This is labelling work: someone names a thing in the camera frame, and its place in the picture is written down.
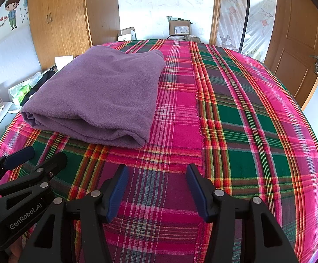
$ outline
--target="plastic bag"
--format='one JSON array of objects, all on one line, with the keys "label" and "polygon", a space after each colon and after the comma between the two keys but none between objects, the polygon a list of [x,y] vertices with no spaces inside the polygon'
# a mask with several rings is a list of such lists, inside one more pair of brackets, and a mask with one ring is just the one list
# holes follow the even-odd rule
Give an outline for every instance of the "plastic bag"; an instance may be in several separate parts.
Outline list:
[{"label": "plastic bag", "polygon": [[24,96],[33,88],[39,79],[41,79],[43,74],[41,72],[37,72],[31,79],[28,79],[24,82],[19,83],[18,85],[13,86],[12,88],[8,89],[9,94],[13,97],[13,103],[14,105],[20,105],[20,102],[23,100],[23,98],[19,98],[18,96],[21,96],[23,92],[20,92],[20,90],[25,87],[26,85],[30,85],[30,88],[28,91],[24,91]]}]

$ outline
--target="cartoon boy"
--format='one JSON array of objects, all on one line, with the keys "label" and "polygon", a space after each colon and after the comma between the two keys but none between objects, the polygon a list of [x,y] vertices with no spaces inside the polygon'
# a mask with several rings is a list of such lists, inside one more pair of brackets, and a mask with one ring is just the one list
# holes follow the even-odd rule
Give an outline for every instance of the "cartoon boy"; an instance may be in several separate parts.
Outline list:
[{"label": "cartoon boy", "polygon": [[16,26],[16,7],[19,5],[20,0],[7,0],[5,3],[5,9],[9,11],[8,17],[9,17],[9,23],[12,27],[12,30],[17,28]]}]

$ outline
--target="bed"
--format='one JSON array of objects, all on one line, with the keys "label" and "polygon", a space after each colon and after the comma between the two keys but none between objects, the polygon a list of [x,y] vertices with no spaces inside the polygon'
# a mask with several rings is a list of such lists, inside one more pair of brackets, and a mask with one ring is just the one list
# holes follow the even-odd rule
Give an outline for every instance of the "bed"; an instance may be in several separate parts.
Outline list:
[{"label": "bed", "polygon": [[[313,262],[318,142],[277,78],[248,56],[202,43],[150,39],[106,45],[126,53],[159,49],[164,54],[149,143],[141,149],[89,144],[34,130],[18,114],[0,141],[0,156],[33,146],[36,165],[63,151],[68,165],[51,184],[65,199],[99,188],[126,164],[130,179],[118,216],[105,225],[115,263],[203,262],[212,226],[199,217],[188,189],[189,163],[234,197],[260,196],[300,262]],[[2,182],[28,173],[24,165]],[[75,230],[76,257],[83,262],[79,222]],[[240,245],[237,228],[235,262]]]}]

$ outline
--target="door panel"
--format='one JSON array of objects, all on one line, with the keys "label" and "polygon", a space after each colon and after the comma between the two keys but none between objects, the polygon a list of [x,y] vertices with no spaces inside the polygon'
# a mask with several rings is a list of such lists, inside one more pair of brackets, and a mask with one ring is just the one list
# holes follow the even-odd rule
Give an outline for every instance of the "door panel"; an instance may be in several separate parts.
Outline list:
[{"label": "door panel", "polygon": [[318,84],[318,10],[311,0],[277,0],[275,24],[264,64],[305,108]]},{"label": "door panel", "polygon": [[84,53],[89,47],[85,0],[48,0],[58,56]]},{"label": "door panel", "polygon": [[54,64],[55,50],[48,0],[29,0],[30,30],[43,70]]}]

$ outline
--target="purple blanket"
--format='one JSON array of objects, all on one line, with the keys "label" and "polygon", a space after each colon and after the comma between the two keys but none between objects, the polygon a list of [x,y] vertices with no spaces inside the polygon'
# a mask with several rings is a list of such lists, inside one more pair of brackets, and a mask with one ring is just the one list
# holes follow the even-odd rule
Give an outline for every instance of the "purple blanket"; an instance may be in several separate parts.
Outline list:
[{"label": "purple blanket", "polygon": [[89,143],[144,146],[165,66],[161,51],[91,47],[48,80],[21,110],[33,128]]}]

